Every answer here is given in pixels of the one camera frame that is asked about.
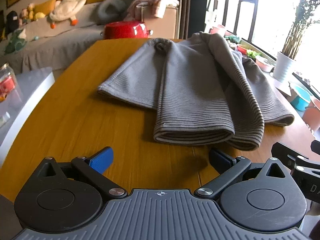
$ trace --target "window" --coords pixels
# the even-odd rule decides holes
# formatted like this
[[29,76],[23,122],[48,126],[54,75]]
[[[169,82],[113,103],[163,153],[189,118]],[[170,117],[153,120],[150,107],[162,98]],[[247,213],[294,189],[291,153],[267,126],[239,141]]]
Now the window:
[[[219,15],[223,6],[222,21],[226,29],[254,46],[276,58],[282,51],[287,35],[295,20],[296,7],[300,0],[226,0],[218,3]],[[297,71],[311,80],[316,90],[320,91],[320,6],[315,10],[316,20],[305,32],[295,60]]]

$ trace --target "yellow table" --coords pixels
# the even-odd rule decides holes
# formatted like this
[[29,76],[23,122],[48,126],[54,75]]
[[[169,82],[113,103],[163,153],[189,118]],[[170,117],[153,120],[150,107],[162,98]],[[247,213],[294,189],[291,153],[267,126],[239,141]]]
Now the yellow table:
[[[156,143],[156,112],[98,95],[105,81],[146,40],[98,41],[82,54],[55,82],[22,127],[0,170],[0,194],[14,201],[36,166],[46,156],[68,162],[90,156],[105,146],[114,150],[114,162],[105,176],[126,188],[190,188],[194,191],[218,173],[208,164],[209,146],[188,147]],[[272,145],[283,142],[313,160],[313,136],[295,114],[286,128],[267,125],[261,146],[241,152],[219,144],[230,155],[244,155],[264,162]]]

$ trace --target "green vegetable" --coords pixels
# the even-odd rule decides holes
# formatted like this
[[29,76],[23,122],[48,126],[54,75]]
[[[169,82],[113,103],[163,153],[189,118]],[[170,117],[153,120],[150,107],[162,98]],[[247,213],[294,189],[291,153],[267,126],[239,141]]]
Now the green vegetable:
[[247,56],[252,58],[254,61],[256,60],[256,56],[261,56],[261,53],[258,53],[254,50],[247,49]]
[[225,36],[225,39],[235,44],[239,44],[241,42],[241,38],[235,35]]

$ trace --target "gray towel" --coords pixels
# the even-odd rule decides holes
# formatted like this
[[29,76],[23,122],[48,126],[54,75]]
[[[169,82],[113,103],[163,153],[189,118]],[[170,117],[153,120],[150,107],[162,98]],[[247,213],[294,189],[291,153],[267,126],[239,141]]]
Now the gray towel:
[[99,88],[99,93],[157,110],[154,139],[179,145],[226,141],[259,147],[264,123],[290,125],[294,116],[260,68],[218,34],[147,41]]

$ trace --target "white duck plush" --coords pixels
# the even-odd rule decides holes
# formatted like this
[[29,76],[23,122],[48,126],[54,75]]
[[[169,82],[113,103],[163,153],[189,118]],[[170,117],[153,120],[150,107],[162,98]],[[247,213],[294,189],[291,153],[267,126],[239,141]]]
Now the white duck plush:
[[71,20],[71,25],[78,23],[76,14],[84,6],[87,0],[57,0],[55,9],[50,13],[49,17],[52,21],[51,28],[55,28],[55,22]]

